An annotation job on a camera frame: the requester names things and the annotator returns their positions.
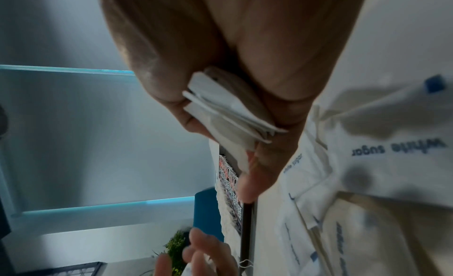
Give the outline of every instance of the green plant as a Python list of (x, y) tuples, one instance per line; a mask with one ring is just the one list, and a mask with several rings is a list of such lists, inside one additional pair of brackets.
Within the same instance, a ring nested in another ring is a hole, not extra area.
[(165, 244), (167, 253), (171, 258), (171, 263), (173, 267), (173, 276), (181, 276), (186, 266), (183, 260), (183, 249), (185, 247), (185, 238), (181, 231), (175, 233), (170, 241)]

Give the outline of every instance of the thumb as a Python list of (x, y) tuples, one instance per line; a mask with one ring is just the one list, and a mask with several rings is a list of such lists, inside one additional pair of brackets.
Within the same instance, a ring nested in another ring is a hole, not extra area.
[(271, 144), (259, 143), (249, 157), (249, 173), (239, 178), (238, 197), (244, 203), (254, 202), (270, 188), (297, 150), (305, 120), (286, 127), (286, 134), (276, 134)]

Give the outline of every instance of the hand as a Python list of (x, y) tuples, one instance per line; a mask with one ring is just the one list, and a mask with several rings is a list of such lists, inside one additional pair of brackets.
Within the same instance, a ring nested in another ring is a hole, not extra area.
[[(215, 276), (216, 274), (206, 264), (204, 254), (214, 261), (217, 275), (236, 276), (238, 268), (231, 256), (228, 244), (220, 242), (215, 236), (207, 235), (198, 228), (192, 228), (189, 234), (191, 246), (183, 251), (183, 259), (192, 264), (192, 276)], [(154, 270), (154, 276), (171, 276), (171, 259), (167, 254), (159, 256)]]
[(193, 72), (208, 65), (246, 76), (277, 126), (258, 144), (239, 197), (253, 202), (297, 149), (363, 0), (101, 0), (113, 38), (146, 91), (190, 132), (210, 137), (183, 110)]

